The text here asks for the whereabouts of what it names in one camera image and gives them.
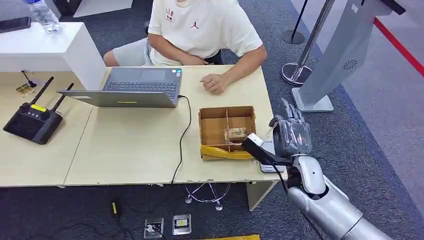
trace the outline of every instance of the robot finger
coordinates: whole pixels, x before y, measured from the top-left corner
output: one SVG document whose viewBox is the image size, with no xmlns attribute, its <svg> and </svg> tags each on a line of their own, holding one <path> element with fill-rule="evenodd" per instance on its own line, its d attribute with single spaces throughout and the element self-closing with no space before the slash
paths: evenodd
<svg viewBox="0 0 424 240">
<path fill-rule="evenodd" d="M 285 117 L 286 117 L 286 119 L 293 118 L 293 111 L 290 108 L 289 102 L 286 99 L 284 99 L 284 98 L 281 98 L 281 100 L 282 100 L 282 102 L 284 104 L 284 110 L 285 110 L 285 115 L 286 115 Z"/>
<path fill-rule="evenodd" d="M 297 115 L 299 116 L 299 120 L 304 123 L 305 122 L 305 118 L 302 115 L 302 112 L 299 109 L 297 109 L 297 108 L 296 108 L 296 111 L 297 111 Z"/>
<path fill-rule="evenodd" d="M 293 115 L 293 118 L 299 119 L 298 110 L 291 104 L 289 106 L 290 106 L 290 111 L 291 111 L 291 114 Z"/>
</svg>

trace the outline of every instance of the metal pole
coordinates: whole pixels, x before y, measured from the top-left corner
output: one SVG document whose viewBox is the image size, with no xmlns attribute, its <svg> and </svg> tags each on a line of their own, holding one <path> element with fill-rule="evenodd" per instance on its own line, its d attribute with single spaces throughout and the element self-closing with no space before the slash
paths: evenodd
<svg viewBox="0 0 424 240">
<path fill-rule="evenodd" d="M 306 42 L 306 46 L 303 49 L 302 55 L 300 56 L 299 62 L 290 62 L 282 66 L 281 75 L 282 78 L 289 84 L 295 86 L 302 86 L 312 70 L 305 66 L 306 60 L 308 59 L 309 53 L 311 52 L 312 45 L 318 37 L 323 25 L 329 15 L 329 12 L 333 6 L 335 0 L 326 0 L 324 6 L 316 19 L 315 25 L 313 26 L 312 32 L 310 33 L 309 39 Z"/>
<path fill-rule="evenodd" d="M 308 0 L 305 0 L 302 6 L 302 10 L 300 11 L 299 17 L 297 18 L 296 25 L 293 30 L 287 30 L 282 33 L 282 39 L 284 42 L 289 44 L 301 44 L 305 41 L 305 37 L 302 33 L 298 32 L 299 23 L 301 22 L 302 15 L 304 14 L 306 3 Z"/>
</svg>

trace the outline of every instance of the water bottle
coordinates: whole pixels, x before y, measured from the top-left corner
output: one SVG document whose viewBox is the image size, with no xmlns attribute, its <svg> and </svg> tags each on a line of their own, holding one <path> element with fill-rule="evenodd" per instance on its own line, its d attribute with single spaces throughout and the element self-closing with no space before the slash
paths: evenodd
<svg viewBox="0 0 424 240">
<path fill-rule="evenodd" d="M 23 0 L 23 2 L 28 4 L 32 15 L 43 26 L 46 33 L 53 34 L 61 29 L 58 18 L 44 0 Z"/>
</svg>

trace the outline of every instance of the desk leg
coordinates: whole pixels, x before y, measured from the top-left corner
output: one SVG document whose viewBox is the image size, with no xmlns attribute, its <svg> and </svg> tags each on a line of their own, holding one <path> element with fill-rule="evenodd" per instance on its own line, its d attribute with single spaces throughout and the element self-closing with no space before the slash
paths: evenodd
<svg viewBox="0 0 424 240">
<path fill-rule="evenodd" d="M 278 181 L 258 181 L 256 184 L 246 182 L 249 209 L 252 212 L 265 196 L 274 188 Z"/>
</svg>

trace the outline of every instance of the red line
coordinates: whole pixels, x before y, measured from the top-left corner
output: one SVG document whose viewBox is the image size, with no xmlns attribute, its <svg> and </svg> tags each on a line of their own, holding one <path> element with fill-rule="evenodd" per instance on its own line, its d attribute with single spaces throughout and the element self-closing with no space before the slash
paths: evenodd
<svg viewBox="0 0 424 240">
<path fill-rule="evenodd" d="M 424 77 L 424 66 L 393 36 L 378 18 L 374 18 L 374 25 L 387 38 L 387 40 L 399 51 L 400 54 Z"/>
</svg>

